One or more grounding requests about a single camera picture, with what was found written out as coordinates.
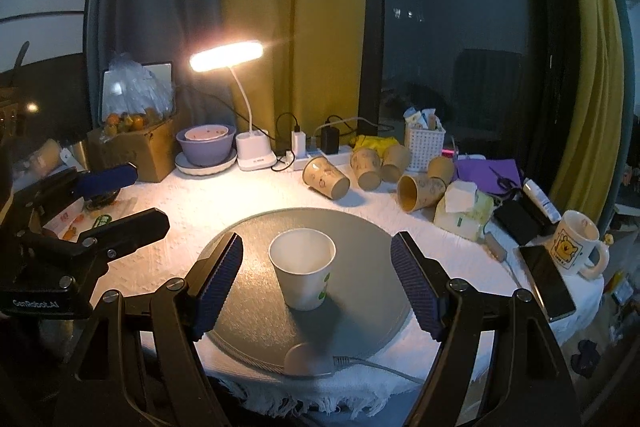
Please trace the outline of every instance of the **white plate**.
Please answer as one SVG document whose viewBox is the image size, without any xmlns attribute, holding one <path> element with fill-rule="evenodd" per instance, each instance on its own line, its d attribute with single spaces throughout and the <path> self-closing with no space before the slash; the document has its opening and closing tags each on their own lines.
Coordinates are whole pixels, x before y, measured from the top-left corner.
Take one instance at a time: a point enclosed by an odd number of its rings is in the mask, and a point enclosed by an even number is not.
<svg viewBox="0 0 640 427">
<path fill-rule="evenodd" d="M 209 141 L 209 140 L 217 140 L 218 138 L 222 138 L 229 133 L 229 127 L 226 125 L 219 125 L 217 123 L 208 124 L 208 125 L 199 125 L 197 127 L 192 127 L 186 133 L 184 133 L 184 137 L 187 140 L 192 141 Z"/>
<path fill-rule="evenodd" d="M 237 157 L 236 150 L 231 149 L 229 156 L 227 156 L 222 163 L 213 165 L 212 167 L 198 167 L 197 165 L 189 163 L 184 153 L 181 152 L 175 157 L 175 166 L 180 172 L 188 174 L 189 176 L 209 176 L 227 170 L 231 165 L 236 163 Z"/>
</svg>

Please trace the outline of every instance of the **cardboard box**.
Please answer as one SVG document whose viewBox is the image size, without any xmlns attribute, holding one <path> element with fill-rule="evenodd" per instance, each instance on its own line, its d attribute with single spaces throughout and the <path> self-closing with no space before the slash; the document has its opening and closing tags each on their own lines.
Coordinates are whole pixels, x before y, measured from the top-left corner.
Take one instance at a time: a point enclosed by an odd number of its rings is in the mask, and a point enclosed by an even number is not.
<svg viewBox="0 0 640 427">
<path fill-rule="evenodd" d="M 101 170 L 123 163 L 133 163 L 138 168 L 138 181 L 159 183 L 175 168 L 175 157 L 180 152 L 175 139 L 177 116 L 161 124 L 114 136 L 100 142 L 102 129 L 94 129 L 88 135 L 89 162 L 92 169 Z"/>
</svg>

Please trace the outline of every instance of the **desk lamp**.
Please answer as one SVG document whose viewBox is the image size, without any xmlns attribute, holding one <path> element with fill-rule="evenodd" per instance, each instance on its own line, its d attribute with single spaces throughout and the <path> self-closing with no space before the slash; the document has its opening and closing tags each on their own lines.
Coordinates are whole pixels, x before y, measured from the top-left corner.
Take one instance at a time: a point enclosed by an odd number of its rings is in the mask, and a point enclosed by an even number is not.
<svg viewBox="0 0 640 427">
<path fill-rule="evenodd" d="M 239 133 L 236 136 L 238 166 L 243 171 L 264 169 L 276 163 L 276 156 L 271 150 L 269 137 L 261 130 L 254 130 L 254 117 L 251 112 L 251 105 L 249 105 L 249 99 L 247 99 L 242 84 L 233 69 L 233 66 L 260 57 L 262 57 L 262 44 L 258 41 L 245 41 L 217 46 L 210 50 L 196 53 L 190 59 L 191 69 L 198 73 L 229 68 L 238 84 L 246 108 L 249 111 L 249 131 Z"/>
</svg>

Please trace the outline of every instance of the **yellow curtain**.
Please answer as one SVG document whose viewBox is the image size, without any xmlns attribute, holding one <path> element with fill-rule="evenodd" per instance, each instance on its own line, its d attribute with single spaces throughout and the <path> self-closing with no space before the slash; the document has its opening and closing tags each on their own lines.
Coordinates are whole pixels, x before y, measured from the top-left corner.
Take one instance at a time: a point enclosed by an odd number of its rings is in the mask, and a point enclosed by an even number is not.
<svg viewBox="0 0 640 427">
<path fill-rule="evenodd" d="M 266 45 L 263 58 L 237 68 L 256 125 L 272 134 L 275 118 L 291 111 L 309 134 L 329 114 L 357 115 L 364 7 L 365 0 L 222 0 L 227 38 Z M 288 125 L 283 118 L 281 133 Z"/>
<path fill-rule="evenodd" d="M 571 129 L 551 188 L 562 210 L 597 222 L 620 145 L 624 84 L 622 35 L 615 0 L 579 0 L 580 77 Z"/>
</svg>

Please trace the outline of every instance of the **mug handle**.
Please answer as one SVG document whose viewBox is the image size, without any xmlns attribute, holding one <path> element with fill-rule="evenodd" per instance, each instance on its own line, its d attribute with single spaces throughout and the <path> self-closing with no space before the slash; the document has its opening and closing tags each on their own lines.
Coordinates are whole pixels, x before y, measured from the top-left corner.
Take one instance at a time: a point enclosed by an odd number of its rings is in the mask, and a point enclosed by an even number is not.
<svg viewBox="0 0 640 427">
<path fill-rule="evenodd" d="M 598 253 L 600 254 L 600 258 L 598 259 L 598 263 L 593 268 L 582 268 L 579 273 L 585 279 L 592 281 L 597 279 L 599 275 L 604 272 L 604 269 L 609 264 L 609 247 L 605 245 L 602 241 L 598 241 L 596 243 L 596 248 L 598 249 Z"/>
</svg>

